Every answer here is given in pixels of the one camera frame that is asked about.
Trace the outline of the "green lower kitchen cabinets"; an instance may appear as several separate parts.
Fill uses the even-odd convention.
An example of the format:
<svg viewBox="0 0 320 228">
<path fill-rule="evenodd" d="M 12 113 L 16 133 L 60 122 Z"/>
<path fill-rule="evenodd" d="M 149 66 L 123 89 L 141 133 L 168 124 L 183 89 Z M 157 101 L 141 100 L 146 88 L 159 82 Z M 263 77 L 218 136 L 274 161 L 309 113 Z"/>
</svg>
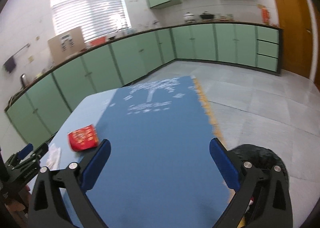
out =
<svg viewBox="0 0 320 228">
<path fill-rule="evenodd" d="M 135 83 L 174 61 L 233 65 L 280 74 L 281 28 L 198 23 L 121 37 L 54 66 L 10 99 L 5 114 L 26 143 L 39 147 L 87 96 Z"/>
</svg>

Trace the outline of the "red snack packet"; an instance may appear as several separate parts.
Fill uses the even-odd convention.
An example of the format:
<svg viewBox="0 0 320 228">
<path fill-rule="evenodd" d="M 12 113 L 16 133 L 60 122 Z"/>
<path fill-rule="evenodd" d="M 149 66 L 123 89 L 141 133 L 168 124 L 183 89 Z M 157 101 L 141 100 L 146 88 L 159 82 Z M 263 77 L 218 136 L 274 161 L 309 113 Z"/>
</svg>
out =
<svg viewBox="0 0 320 228">
<path fill-rule="evenodd" d="M 84 151 L 99 145 L 97 132 L 93 125 L 74 130 L 67 137 L 69 146 L 74 152 Z"/>
</svg>

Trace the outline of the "steel kettle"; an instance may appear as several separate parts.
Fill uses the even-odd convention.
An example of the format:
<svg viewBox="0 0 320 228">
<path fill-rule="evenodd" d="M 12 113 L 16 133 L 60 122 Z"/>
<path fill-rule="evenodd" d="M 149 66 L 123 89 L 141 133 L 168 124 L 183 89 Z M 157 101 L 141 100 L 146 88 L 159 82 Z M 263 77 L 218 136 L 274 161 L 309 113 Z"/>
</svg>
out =
<svg viewBox="0 0 320 228">
<path fill-rule="evenodd" d="M 28 78 L 25 74 L 22 74 L 20 76 L 20 83 L 21 83 L 21 86 L 22 88 L 26 88 L 28 85 L 29 85 L 29 81 L 28 81 Z"/>
</svg>

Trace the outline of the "dark hanging towel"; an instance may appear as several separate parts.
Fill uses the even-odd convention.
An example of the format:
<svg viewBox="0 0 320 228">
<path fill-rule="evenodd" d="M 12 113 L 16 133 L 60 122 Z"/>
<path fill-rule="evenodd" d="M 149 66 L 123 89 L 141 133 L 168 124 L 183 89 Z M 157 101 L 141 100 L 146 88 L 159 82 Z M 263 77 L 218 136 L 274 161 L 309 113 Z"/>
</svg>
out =
<svg viewBox="0 0 320 228">
<path fill-rule="evenodd" d="M 16 61 L 14 56 L 9 57 L 3 64 L 3 67 L 7 73 L 12 73 L 16 69 Z"/>
</svg>

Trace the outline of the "blue coffee tree table mat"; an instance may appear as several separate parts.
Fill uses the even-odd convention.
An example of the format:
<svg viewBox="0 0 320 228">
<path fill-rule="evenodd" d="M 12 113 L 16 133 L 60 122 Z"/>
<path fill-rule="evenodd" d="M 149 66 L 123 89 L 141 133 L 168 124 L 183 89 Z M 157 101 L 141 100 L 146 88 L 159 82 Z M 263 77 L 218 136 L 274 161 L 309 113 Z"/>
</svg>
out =
<svg viewBox="0 0 320 228">
<path fill-rule="evenodd" d="M 111 155 L 87 196 L 109 227 L 212 227 L 229 190 L 209 153 L 213 128 L 190 76 L 86 97 L 61 128 L 93 125 Z"/>
</svg>

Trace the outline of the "brown cardboard box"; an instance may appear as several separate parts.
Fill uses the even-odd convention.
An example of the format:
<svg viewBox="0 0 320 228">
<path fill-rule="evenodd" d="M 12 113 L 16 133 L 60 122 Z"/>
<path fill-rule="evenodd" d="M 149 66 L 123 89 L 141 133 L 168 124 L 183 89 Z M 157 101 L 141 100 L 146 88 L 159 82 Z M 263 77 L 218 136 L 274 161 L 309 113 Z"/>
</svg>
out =
<svg viewBox="0 0 320 228">
<path fill-rule="evenodd" d="M 86 49 L 80 27 L 68 30 L 48 40 L 48 47 L 55 65 Z"/>
</svg>

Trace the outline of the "red plastic basin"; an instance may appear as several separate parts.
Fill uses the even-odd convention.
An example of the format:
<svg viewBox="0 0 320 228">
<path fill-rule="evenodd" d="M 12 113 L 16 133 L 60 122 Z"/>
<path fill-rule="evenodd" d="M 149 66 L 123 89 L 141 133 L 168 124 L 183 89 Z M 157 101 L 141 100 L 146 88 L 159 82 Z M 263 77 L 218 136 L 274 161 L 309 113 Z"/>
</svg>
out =
<svg viewBox="0 0 320 228">
<path fill-rule="evenodd" d="M 101 36 L 101 37 L 98 37 L 94 40 L 91 40 L 89 41 L 89 45 L 91 47 L 95 47 L 97 45 L 102 45 L 102 44 L 105 44 L 107 42 L 107 37 L 106 36 Z"/>
</svg>

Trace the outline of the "window with white blinds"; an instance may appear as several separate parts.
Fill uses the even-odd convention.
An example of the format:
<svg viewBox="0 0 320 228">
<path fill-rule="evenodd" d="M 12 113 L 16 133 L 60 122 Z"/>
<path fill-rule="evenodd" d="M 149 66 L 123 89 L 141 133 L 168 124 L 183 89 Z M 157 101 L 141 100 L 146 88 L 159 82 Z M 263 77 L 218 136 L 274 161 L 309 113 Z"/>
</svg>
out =
<svg viewBox="0 0 320 228">
<path fill-rule="evenodd" d="M 57 35 L 80 27 L 86 42 L 131 28 L 125 0 L 50 0 Z"/>
</svg>

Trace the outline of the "red thermos flask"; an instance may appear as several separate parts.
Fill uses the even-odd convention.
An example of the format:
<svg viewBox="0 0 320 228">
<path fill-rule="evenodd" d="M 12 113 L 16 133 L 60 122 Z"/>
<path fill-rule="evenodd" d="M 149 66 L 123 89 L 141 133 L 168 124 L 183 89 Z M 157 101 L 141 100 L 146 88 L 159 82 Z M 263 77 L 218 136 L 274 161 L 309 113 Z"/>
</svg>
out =
<svg viewBox="0 0 320 228">
<path fill-rule="evenodd" d="M 270 13 L 269 13 L 268 9 L 266 8 L 266 6 L 262 5 L 260 7 L 260 10 L 261 10 L 261 16 L 262 16 L 263 23 L 266 25 L 269 25 L 270 24 Z"/>
</svg>

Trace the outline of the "orange wooden door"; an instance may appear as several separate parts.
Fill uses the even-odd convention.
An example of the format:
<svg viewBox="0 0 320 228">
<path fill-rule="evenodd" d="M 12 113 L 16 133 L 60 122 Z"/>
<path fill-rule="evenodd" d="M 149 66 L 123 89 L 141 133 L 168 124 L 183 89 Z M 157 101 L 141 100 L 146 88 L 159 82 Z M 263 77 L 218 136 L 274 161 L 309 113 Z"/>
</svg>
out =
<svg viewBox="0 0 320 228">
<path fill-rule="evenodd" d="M 308 78 L 311 73 L 313 35 L 307 0 L 275 0 L 283 30 L 282 68 Z"/>
</svg>

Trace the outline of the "black wok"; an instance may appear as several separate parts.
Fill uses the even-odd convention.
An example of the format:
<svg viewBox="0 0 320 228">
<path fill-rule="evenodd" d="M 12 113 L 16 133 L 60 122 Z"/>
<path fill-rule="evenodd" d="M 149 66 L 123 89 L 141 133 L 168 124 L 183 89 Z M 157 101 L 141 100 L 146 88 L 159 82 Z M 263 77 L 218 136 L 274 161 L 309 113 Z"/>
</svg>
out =
<svg viewBox="0 0 320 228">
<path fill-rule="evenodd" d="M 205 21 L 212 21 L 212 20 L 214 20 L 215 15 L 205 11 L 200 14 L 200 18 Z"/>
</svg>

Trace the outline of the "white cooking pot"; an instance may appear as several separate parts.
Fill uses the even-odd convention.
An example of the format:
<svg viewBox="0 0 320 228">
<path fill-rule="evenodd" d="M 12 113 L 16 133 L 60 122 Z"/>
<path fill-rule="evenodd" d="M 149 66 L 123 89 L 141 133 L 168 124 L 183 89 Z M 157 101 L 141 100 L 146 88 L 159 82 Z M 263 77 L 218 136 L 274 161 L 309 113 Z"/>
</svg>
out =
<svg viewBox="0 0 320 228">
<path fill-rule="evenodd" d="M 190 12 L 186 12 L 183 15 L 183 19 L 184 19 L 185 23 L 194 23 L 196 21 L 195 15 L 193 13 L 190 13 Z"/>
</svg>

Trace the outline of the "wall towel rail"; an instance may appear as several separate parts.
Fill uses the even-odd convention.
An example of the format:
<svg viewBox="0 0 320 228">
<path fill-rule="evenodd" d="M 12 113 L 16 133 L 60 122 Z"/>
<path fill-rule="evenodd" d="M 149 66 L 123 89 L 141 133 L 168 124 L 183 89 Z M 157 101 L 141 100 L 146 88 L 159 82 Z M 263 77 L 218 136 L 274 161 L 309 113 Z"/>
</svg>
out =
<svg viewBox="0 0 320 228">
<path fill-rule="evenodd" d="M 29 47 L 30 47 L 30 43 L 27 43 L 26 45 L 24 45 L 23 47 L 21 47 L 18 51 L 16 51 L 16 52 L 12 55 L 12 57 L 15 57 L 19 52 L 21 52 L 22 50 L 27 49 L 27 48 L 29 48 Z"/>
</svg>

